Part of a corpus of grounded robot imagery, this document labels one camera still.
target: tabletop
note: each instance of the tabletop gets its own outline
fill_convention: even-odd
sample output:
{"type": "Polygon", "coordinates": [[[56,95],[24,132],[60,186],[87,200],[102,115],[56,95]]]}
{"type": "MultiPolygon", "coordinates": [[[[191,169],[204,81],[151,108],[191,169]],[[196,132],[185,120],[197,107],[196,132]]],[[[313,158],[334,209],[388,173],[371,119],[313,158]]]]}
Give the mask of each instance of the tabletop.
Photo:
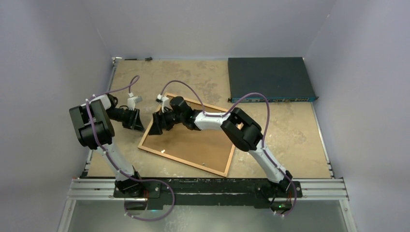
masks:
{"type": "MultiPolygon", "coordinates": [[[[143,98],[136,108],[140,109],[141,121],[145,127],[158,107],[156,96],[170,80],[186,82],[204,103],[226,109],[232,106],[227,102],[230,97],[227,60],[122,60],[118,64],[111,89],[127,86],[135,75],[140,75],[141,78],[132,86],[132,92],[143,98]]],[[[196,99],[187,87],[179,83],[170,84],[165,91],[196,99]]],[[[127,104],[127,90],[113,95],[118,98],[118,105],[127,104]]],[[[238,107],[257,121],[262,130],[265,128],[265,103],[240,103],[238,107]]],[[[330,178],[311,103],[270,103],[270,115],[265,143],[293,177],[330,178]]],[[[141,176],[219,177],[138,149],[143,133],[125,129],[119,122],[112,123],[115,142],[141,176]]],[[[101,155],[93,151],[88,176],[108,177],[114,176],[114,173],[101,155]]],[[[266,175],[250,154],[235,149],[227,177],[263,178],[266,175]]]]}

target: wooden frame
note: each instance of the wooden frame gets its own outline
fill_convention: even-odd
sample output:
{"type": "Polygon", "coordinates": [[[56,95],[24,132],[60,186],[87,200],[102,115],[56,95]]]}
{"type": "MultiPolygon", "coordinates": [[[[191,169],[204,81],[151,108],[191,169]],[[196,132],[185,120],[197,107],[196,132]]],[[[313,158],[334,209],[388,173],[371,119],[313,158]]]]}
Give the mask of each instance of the wooden frame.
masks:
{"type": "MultiPolygon", "coordinates": [[[[176,97],[177,95],[170,94],[170,93],[165,93],[164,96],[176,97]]],[[[184,98],[184,100],[187,101],[187,102],[192,102],[194,104],[198,104],[198,105],[201,104],[199,101],[196,101],[196,100],[191,100],[191,99],[187,99],[187,98],[184,98]]],[[[210,104],[205,104],[204,103],[204,106],[208,107],[208,108],[218,110],[218,111],[222,111],[222,112],[227,112],[228,111],[227,109],[220,108],[220,107],[217,107],[217,106],[213,106],[213,105],[210,105],[210,104]]],[[[180,163],[183,163],[183,164],[186,164],[186,165],[189,165],[189,166],[192,166],[192,167],[195,167],[195,168],[198,168],[198,169],[201,169],[201,170],[204,170],[204,171],[216,174],[216,175],[220,175],[220,176],[223,176],[223,177],[228,176],[229,167],[231,166],[232,156],[234,155],[234,150],[235,150],[235,146],[233,144],[232,144],[229,156],[228,156],[228,160],[227,160],[227,163],[226,163],[226,166],[225,166],[225,170],[224,170],[224,172],[221,172],[221,171],[218,171],[218,170],[215,170],[215,169],[212,169],[212,168],[209,168],[209,167],[205,167],[205,166],[199,165],[197,163],[194,163],[194,162],[191,162],[191,161],[188,161],[188,160],[185,160],[185,159],[175,157],[173,155],[166,154],[165,152],[161,152],[161,151],[152,149],[150,147],[144,146],[143,144],[146,141],[146,138],[148,136],[148,131],[151,128],[152,123],[153,123],[153,120],[151,120],[151,122],[149,123],[143,137],[141,138],[141,141],[138,145],[139,149],[150,152],[150,153],[153,153],[153,154],[156,154],[156,155],[159,155],[159,156],[162,156],[162,157],[165,157],[165,158],[168,158],[168,159],[171,159],[171,160],[178,161],[180,163]]]]}

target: black mounting plate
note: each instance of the black mounting plate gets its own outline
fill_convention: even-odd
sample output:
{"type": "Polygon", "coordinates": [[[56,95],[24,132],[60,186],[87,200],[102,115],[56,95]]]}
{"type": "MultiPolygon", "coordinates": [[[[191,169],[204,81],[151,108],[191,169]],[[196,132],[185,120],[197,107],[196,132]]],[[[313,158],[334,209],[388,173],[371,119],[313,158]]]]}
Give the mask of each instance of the black mounting plate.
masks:
{"type": "MultiPolygon", "coordinates": [[[[145,177],[143,179],[158,179],[169,184],[175,193],[175,205],[230,205],[253,206],[255,208],[269,208],[268,198],[287,198],[287,192],[276,188],[266,178],[166,178],[145,177]]],[[[297,190],[297,197],[302,197],[300,182],[293,182],[297,190]]],[[[149,190],[148,210],[161,210],[164,205],[170,205],[172,195],[167,186],[159,182],[143,182],[149,190]]],[[[118,198],[135,198],[114,193],[118,198]]]]}

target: cork board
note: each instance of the cork board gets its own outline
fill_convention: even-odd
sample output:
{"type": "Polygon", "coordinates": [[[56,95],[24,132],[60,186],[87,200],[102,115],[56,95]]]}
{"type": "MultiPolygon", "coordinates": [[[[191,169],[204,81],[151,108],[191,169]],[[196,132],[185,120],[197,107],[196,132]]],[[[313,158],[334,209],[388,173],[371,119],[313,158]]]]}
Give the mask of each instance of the cork board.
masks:
{"type": "MultiPolygon", "coordinates": [[[[175,94],[165,93],[172,99],[175,94]]],[[[201,110],[198,101],[186,99],[192,109],[201,110]]],[[[227,112],[226,109],[204,104],[205,110],[212,113],[227,112]]],[[[175,160],[186,165],[226,177],[235,146],[220,130],[189,130],[182,124],[176,124],[162,135],[148,135],[153,120],[145,131],[138,148],[153,154],[175,160]]]]}

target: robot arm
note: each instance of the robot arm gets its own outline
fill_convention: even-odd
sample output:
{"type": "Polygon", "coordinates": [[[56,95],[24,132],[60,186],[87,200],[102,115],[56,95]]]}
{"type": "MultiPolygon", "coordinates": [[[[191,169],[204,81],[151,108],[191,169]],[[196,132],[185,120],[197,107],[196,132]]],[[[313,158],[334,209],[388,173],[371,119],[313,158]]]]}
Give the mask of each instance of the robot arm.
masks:
{"type": "MultiPolygon", "coordinates": [[[[144,131],[144,127],[141,123],[138,109],[131,110],[130,108],[116,108],[117,103],[118,100],[114,96],[104,94],[94,98],[89,104],[97,137],[110,154],[112,162],[128,176],[139,179],[138,172],[136,172],[132,164],[125,159],[114,142],[113,137],[115,136],[115,132],[110,119],[122,122],[124,128],[131,130],[144,131]]],[[[92,150],[96,150],[103,156],[110,168],[116,174],[116,187],[120,191],[134,187],[136,183],[119,173],[117,169],[111,165],[106,153],[97,145],[91,124],[89,123],[86,105],[82,104],[73,107],[69,112],[78,141],[82,146],[87,146],[92,150]]]]}
{"type": "Polygon", "coordinates": [[[157,101],[162,103],[162,108],[153,114],[154,121],[149,135],[160,135],[162,129],[168,131],[177,123],[182,123],[190,130],[222,130],[237,148],[249,152],[255,158],[271,183],[279,185],[282,189],[289,187],[290,182],[283,173],[290,179],[292,175],[279,164],[269,148],[262,147],[263,135],[260,125],[240,108],[234,108],[229,114],[224,115],[225,113],[204,113],[191,109],[180,96],[169,100],[159,95],[157,101]]]}

